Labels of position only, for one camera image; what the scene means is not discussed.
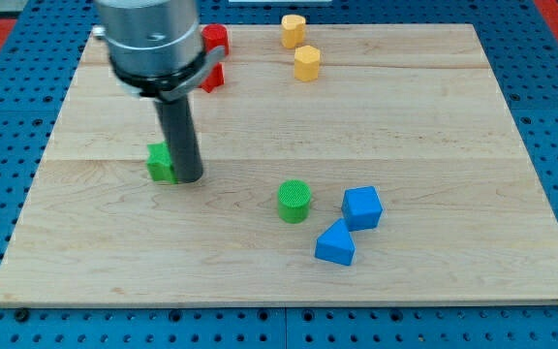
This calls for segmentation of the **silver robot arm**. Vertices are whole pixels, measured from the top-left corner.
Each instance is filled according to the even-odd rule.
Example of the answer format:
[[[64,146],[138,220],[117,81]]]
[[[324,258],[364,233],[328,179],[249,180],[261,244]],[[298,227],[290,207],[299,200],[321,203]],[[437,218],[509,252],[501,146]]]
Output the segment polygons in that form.
[[[116,77],[154,100],[175,177],[190,183],[203,164],[188,94],[226,57],[208,49],[195,0],[96,0],[101,38]]]

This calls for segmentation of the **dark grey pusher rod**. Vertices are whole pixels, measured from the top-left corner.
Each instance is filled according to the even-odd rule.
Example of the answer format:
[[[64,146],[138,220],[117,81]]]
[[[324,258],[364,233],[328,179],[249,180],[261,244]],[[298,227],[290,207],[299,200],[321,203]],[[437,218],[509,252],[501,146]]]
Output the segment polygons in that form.
[[[187,96],[154,103],[176,179],[191,183],[203,175],[202,158]]]

